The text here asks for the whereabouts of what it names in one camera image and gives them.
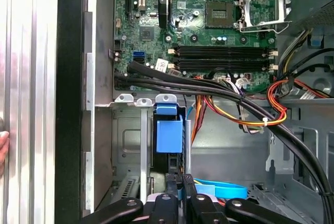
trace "finger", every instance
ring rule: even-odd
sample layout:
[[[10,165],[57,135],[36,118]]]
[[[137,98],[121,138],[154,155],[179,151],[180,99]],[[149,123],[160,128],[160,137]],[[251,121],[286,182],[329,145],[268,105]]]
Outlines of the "finger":
[[[6,143],[8,136],[9,132],[7,131],[0,132],[0,148]]]
[[[4,174],[4,171],[5,171],[5,164],[1,164],[0,165],[0,177]]]
[[[8,150],[9,150],[9,139],[6,140],[6,142],[0,149],[0,164],[4,163]]]

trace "motherboard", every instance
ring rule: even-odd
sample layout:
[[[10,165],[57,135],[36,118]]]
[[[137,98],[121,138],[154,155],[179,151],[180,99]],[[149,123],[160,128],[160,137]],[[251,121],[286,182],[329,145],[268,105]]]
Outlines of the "motherboard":
[[[254,0],[250,20],[276,16],[276,0]],[[243,78],[248,91],[270,83],[276,47],[273,31],[242,32],[238,0],[115,0],[114,69],[126,75],[131,61],[173,75]],[[137,87],[116,89],[141,90]]]

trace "white label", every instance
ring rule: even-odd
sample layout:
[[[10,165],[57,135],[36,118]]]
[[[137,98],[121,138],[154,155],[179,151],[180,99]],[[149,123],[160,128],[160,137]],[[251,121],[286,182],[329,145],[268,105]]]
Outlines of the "white label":
[[[239,88],[242,88],[245,84],[249,84],[249,80],[246,78],[237,79],[235,82],[235,85]]]
[[[301,96],[300,100],[311,100],[314,99],[315,95],[311,91],[307,91]]]
[[[168,67],[168,61],[163,60],[161,58],[157,59],[156,68],[155,68],[156,70],[165,73],[167,71],[167,67]]]
[[[177,2],[177,8],[178,9],[186,9],[186,2],[184,2],[184,1],[178,1]]]

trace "cpu socket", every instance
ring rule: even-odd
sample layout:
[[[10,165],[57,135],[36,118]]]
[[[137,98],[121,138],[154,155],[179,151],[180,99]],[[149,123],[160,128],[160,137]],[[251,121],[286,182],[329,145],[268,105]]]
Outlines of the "cpu socket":
[[[233,3],[209,1],[206,3],[206,27],[207,28],[232,28]]]

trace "side panel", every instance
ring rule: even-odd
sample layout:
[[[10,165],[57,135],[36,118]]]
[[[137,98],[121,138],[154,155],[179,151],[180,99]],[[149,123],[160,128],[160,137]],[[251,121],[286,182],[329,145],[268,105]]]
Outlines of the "side panel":
[[[54,222],[57,0],[0,0],[0,223]]]

